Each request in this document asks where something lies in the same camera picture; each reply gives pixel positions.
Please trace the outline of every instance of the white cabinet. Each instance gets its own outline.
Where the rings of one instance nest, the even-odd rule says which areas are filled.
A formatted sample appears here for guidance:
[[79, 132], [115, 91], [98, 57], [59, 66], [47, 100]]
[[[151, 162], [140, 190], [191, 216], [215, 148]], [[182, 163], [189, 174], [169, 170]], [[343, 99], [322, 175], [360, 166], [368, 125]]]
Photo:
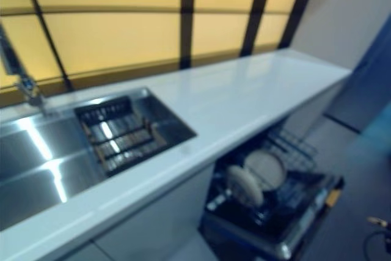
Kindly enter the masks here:
[[167, 257], [196, 232], [212, 172], [213, 164], [96, 238], [96, 244], [115, 261]]
[[103, 254], [94, 244], [88, 243], [81, 249], [67, 254], [58, 261], [111, 261], [105, 254]]

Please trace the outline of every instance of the plate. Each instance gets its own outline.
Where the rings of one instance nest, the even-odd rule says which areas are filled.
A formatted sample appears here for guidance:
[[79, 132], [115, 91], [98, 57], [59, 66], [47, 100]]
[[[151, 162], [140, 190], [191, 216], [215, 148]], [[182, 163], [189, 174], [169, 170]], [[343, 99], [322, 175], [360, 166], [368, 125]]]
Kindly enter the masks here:
[[287, 170], [283, 162], [266, 150], [255, 150], [244, 160], [244, 169], [251, 173], [263, 191], [277, 189], [285, 181]]
[[247, 170], [233, 165], [227, 169], [227, 187], [232, 196], [246, 207], [259, 207], [263, 194], [255, 177]]

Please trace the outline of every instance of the kitchen sink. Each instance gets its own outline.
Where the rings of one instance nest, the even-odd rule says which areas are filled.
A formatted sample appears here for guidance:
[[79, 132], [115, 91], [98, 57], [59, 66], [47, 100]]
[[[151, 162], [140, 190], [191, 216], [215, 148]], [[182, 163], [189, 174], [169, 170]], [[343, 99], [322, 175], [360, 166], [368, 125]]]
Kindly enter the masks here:
[[147, 88], [0, 126], [0, 230], [196, 134]]

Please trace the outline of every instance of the white countertop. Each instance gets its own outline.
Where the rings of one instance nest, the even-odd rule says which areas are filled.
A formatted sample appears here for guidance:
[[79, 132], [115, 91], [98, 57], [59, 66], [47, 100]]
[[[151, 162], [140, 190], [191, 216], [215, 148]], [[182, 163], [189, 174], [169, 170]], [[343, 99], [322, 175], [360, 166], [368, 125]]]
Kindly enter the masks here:
[[[197, 136], [4, 230], [0, 260], [37, 260], [92, 238], [349, 74], [280, 50], [49, 98], [55, 107], [147, 86]], [[27, 105], [4, 108], [1, 120], [32, 112]]]

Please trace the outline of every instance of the faucet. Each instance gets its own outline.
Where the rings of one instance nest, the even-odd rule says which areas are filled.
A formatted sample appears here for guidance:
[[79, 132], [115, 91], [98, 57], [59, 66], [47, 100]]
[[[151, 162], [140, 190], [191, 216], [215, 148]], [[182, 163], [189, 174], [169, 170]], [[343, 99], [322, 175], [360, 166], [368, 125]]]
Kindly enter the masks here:
[[23, 93], [24, 99], [31, 106], [38, 107], [42, 114], [46, 115], [44, 107], [44, 96], [34, 78], [28, 74], [25, 67], [13, 50], [7, 35], [0, 23], [0, 56], [8, 75], [18, 75], [19, 80], [16, 87]]

